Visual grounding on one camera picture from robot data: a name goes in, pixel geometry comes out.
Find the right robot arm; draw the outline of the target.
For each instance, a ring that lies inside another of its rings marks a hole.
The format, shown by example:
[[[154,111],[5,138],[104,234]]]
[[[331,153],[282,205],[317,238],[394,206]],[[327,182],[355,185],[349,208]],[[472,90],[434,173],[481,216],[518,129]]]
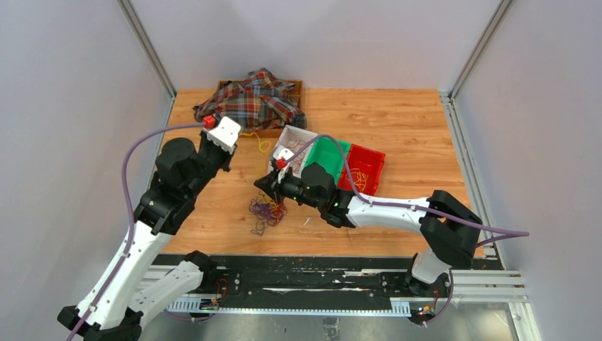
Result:
[[[435,190],[429,197],[393,199],[338,188],[320,165],[306,167],[301,176],[291,170],[272,170],[254,186],[276,203],[286,199],[316,209],[333,227],[389,227],[422,235],[427,243],[416,254],[405,277],[415,296],[424,296],[439,276],[451,268],[471,266],[482,223],[453,195]]]

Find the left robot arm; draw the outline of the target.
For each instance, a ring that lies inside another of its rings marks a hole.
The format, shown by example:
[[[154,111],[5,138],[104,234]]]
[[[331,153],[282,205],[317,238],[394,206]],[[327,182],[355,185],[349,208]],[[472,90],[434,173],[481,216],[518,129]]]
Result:
[[[239,129],[203,129],[200,145],[176,138],[163,145],[153,180],[133,205],[127,179],[122,180],[128,230],[118,251],[92,290],[77,305],[64,307],[58,322],[72,340],[137,340],[148,324],[173,301],[217,286],[217,265],[193,251],[169,274],[142,291],[138,285],[164,246],[190,216],[202,190],[219,171],[229,171]]]

